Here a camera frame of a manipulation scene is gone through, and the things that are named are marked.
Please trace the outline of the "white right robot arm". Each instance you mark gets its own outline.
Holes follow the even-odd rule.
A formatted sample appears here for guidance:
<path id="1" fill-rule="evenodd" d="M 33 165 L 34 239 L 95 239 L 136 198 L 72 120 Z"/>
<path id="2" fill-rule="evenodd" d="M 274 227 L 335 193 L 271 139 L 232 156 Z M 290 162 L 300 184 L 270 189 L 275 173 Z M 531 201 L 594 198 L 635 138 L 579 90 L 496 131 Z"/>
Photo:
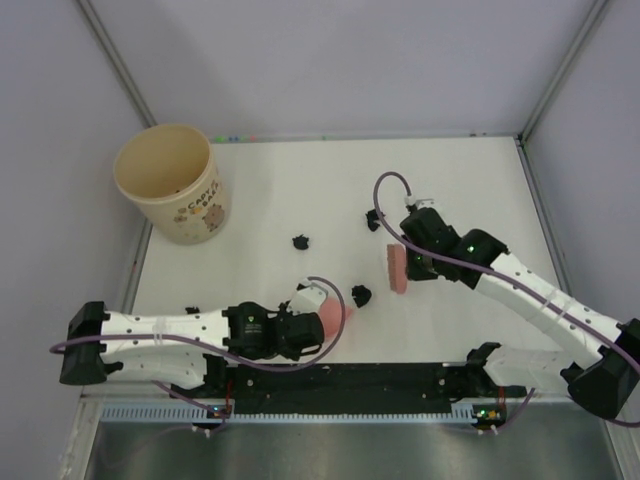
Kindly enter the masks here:
<path id="1" fill-rule="evenodd" d="M 515 312 L 557 345 L 520 350 L 487 343 L 472 351 L 469 388 L 487 396 L 499 387 L 568 395 L 589 413 L 615 420 L 639 382 L 639 322 L 622 323 L 581 304 L 528 269 L 508 247 L 479 229 L 460 236 L 432 207 L 411 207 L 400 228 L 427 276 L 460 282 Z"/>

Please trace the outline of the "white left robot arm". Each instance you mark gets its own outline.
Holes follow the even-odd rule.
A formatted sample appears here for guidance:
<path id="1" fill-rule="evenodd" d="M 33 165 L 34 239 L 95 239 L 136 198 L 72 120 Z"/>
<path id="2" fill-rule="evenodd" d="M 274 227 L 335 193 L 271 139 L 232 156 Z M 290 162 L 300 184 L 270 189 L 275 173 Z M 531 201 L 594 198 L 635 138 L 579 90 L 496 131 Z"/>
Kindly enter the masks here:
<path id="1" fill-rule="evenodd" d="M 274 358 L 299 361 L 325 342 L 325 298 L 295 296 L 276 310 L 243 302 L 221 310 L 143 316 L 84 304 L 69 322 L 59 381 L 88 386 L 107 381 L 162 382 L 216 396 L 226 387 L 215 359 L 264 368 Z"/>

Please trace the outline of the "pink hand brush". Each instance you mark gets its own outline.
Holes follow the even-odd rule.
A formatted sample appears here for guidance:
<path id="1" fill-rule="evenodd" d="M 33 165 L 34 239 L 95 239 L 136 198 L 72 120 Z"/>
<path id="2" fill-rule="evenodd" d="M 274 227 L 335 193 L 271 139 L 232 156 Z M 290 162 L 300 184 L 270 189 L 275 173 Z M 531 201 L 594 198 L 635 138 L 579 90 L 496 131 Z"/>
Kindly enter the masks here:
<path id="1" fill-rule="evenodd" d="M 388 244 L 386 257 L 390 289 L 403 295 L 408 287 L 406 250 L 401 244 Z"/>

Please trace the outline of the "pink dustpan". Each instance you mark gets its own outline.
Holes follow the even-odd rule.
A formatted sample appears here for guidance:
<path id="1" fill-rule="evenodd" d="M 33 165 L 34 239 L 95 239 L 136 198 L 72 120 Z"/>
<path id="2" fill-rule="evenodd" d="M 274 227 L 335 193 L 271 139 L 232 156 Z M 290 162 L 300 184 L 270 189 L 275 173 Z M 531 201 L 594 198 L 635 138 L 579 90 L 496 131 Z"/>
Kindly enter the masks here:
<path id="1" fill-rule="evenodd" d="M 342 307 L 338 299 L 329 297 L 321 305 L 318 316 L 322 323 L 324 339 L 334 338 L 342 322 Z"/>

